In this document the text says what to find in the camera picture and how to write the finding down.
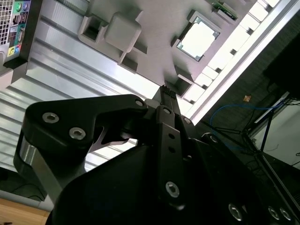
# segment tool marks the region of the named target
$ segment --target silver screw head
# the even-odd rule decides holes
[[[288,214],[288,212],[285,209],[280,208],[280,212],[287,220],[289,220],[289,221],[292,220],[291,216]]]
[[[137,105],[139,105],[139,106],[143,106],[143,105],[144,105],[143,102],[141,102],[140,100],[136,100],[135,103],[136,103]]]
[[[218,141],[216,140],[216,138],[214,136],[210,136],[210,139],[214,142],[214,143],[217,143]]]
[[[82,139],[86,136],[86,133],[85,133],[85,131],[82,130],[81,128],[79,128],[79,127],[74,127],[74,128],[71,128],[71,129],[70,129],[69,135],[70,135],[70,137],[72,137],[73,139],[76,139],[76,140],[82,140]]]
[[[228,205],[229,212],[231,215],[237,220],[237,221],[242,221],[242,213],[240,210],[234,205],[234,204],[229,204]]]
[[[177,187],[176,184],[174,184],[173,182],[169,181],[165,184],[165,189],[167,190],[167,192],[169,193],[169,195],[173,198],[178,198],[179,196],[179,188]]]
[[[42,117],[43,117],[43,121],[46,123],[56,123],[60,120],[58,115],[56,115],[55,113],[52,113],[52,112],[46,112],[43,114]]]
[[[271,214],[271,216],[273,216],[273,218],[275,218],[276,220],[279,220],[279,215],[278,213],[275,211],[275,209],[273,209],[271,206],[268,207],[268,211]]]
[[[170,110],[164,108],[164,112],[167,113],[167,114],[171,114]]]
[[[188,119],[188,118],[184,118],[183,119],[187,124],[190,124],[191,123],[191,121]]]

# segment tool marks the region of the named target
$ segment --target blue cable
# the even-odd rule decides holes
[[[216,116],[216,114],[217,114],[219,111],[221,111],[222,109],[225,109],[225,108],[227,108],[227,107],[242,107],[242,108],[250,108],[250,109],[256,109],[256,110],[269,110],[269,109],[276,109],[276,108],[282,106],[283,103],[284,103],[284,101],[285,101],[285,100],[282,100],[278,105],[273,106],[273,107],[270,107],[270,108],[260,108],[260,107],[250,106],[250,105],[237,105],[237,104],[224,105],[224,106],[218,108],[218,109],[213,113],[213,115],[212,115],[211,118],[210,118],[210,125],[213,126],[212,123],[213,123],[213,119],[214,119],[214,117]],[[231,148],[231,149],[242,149],[242,150],[243,150],[243,148],[240,148],[240,147],[232,147],[232,146],[227,145],[226,143],[225,143],[225,145],[226,145],[228,148]]]

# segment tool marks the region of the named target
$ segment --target ventilation grille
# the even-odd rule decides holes
[[[9,23],[14,0],[0,0],[0,45],[8,41]]]

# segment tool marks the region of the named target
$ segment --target motherboard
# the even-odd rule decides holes
[[[0,0],[0,52],[4,62],[19,56],[31,0]]]

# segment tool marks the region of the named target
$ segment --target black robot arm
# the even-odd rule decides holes
[[[89,152],[129,138],[137,146],[85,171]],[[298,212],[217,136],[198,134],[165,86],[145,101],[123,95],[31,105],[14,164],[54,202],[49,225],[298,224]]]

